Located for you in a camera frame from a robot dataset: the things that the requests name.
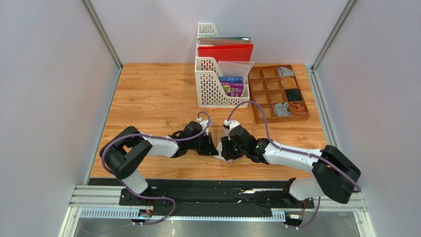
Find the pink underwear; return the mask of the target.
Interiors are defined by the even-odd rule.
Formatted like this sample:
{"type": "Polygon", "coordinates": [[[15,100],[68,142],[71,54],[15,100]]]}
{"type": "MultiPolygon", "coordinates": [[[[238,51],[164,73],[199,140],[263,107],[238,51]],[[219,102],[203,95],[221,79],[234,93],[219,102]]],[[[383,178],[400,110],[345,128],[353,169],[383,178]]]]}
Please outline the pink underwear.
{"type": "Polygon", "coordinates": [[[218,154],[214,157],[220,161],[232,163],[233,162],[233,152],[234,152],[234,143],[228,138],[229,130],[225,129],[221,138],[218,140],[216,150],[218,154]]]}

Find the grey underwear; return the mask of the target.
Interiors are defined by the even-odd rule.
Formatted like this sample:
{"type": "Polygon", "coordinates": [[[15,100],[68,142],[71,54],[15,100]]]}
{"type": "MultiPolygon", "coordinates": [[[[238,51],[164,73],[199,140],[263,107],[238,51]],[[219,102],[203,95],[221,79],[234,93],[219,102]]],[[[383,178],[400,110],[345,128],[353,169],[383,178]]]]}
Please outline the grey underwear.
{"type": "Polygon", "coordinates": [[[275,104],[273,108],[277,117],[287,117],[292,115],[289,111],[288,102],[275,104]]]}

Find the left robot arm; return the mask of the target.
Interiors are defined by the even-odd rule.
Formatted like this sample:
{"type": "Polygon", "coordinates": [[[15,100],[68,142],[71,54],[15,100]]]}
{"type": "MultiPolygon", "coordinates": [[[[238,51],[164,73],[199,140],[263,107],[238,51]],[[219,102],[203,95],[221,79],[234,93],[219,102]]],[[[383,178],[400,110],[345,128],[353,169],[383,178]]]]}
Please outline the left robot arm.
{"type": "Polygon", "coordinates": [[[141,133],[129,126],[100,150],[101,162],[128,189],[140,195],[148,183],[137,168],[147,156],[178,158],[188,151],[201,156],[217,155],[209,132],[211,124],[208,119],[191,121],[183,130],[166,137],[141,133]]]}

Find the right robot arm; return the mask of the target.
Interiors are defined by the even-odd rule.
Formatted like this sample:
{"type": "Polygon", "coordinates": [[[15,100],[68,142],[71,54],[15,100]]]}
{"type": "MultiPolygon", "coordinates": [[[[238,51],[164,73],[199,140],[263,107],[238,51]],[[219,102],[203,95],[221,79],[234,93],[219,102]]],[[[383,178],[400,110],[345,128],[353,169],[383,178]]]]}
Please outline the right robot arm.
{"type": "Polygon", "coordinates": [[[311,174],[304,179],[290,179],[284,188],[296,200],[326,196],[347,204],[352,194],[360,191],[360,169],[335,146],[303,149],[268,138],[256,139],[236,120],[225,120],[223,126],[217,146],[221,158],[230,161],[247,157],[255,163],[283,165],[311,174]]]}

